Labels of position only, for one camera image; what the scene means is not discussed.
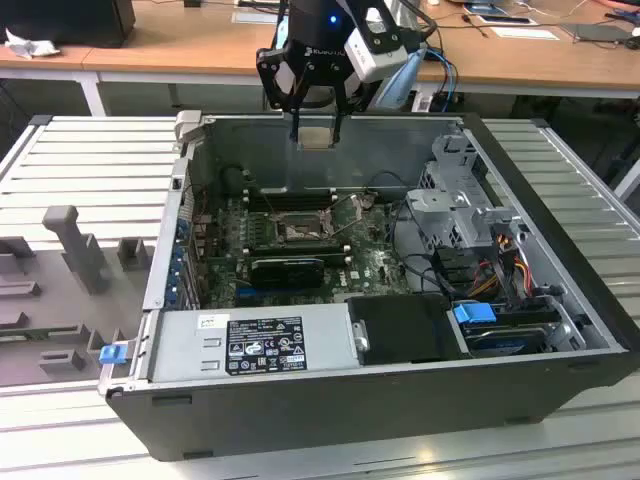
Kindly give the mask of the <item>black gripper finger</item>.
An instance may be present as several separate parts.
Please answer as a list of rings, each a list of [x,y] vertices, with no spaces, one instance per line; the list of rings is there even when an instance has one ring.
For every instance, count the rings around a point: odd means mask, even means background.
[[[300,109],[306,97],[306,67],[296,65],[289,48],[259,49],[256,68],[269,105],[292,117],[290,140],[298,142]]]
[[[336,113],[333,121],[333,144],[340,141],[340,130],[345,117],[364,112],[373,98],[373,84],[361,82],[353,69],[335,65],[333,91]]]

